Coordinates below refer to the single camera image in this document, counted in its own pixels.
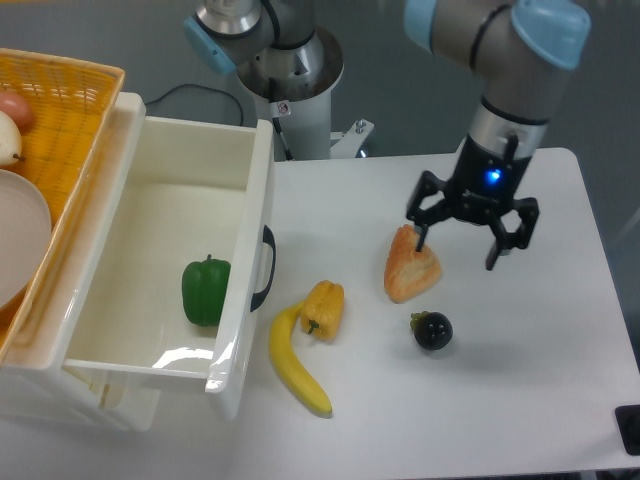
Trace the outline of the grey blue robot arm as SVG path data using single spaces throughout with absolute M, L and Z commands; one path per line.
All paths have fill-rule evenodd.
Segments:
M 420 237 L 448 219 L 488 226 L 487 267 L 524 249 L 539 216 L 516 191 L 590 31 L 570 1 L 409 1 L 407 36 L 481 76 L 485 89 L 450 178 L 420 176 L 406 216 Z M 200 59 L 236 74 L 274 126 L 287 159 L 328 154 L 329 102 L 344 60 L 308 1 L 204 1 L 183 24 Z

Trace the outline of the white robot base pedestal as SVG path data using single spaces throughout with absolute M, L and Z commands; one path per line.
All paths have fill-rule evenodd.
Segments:
M 358 158 L 374 130 L 365 119 L 344 132 L 332 130 L 332 93 L 344 71 L 337 39 L 318 27 L 296 49 L 269 47 L 237 69 L 259 119 L 275 131 L 277 161 Z

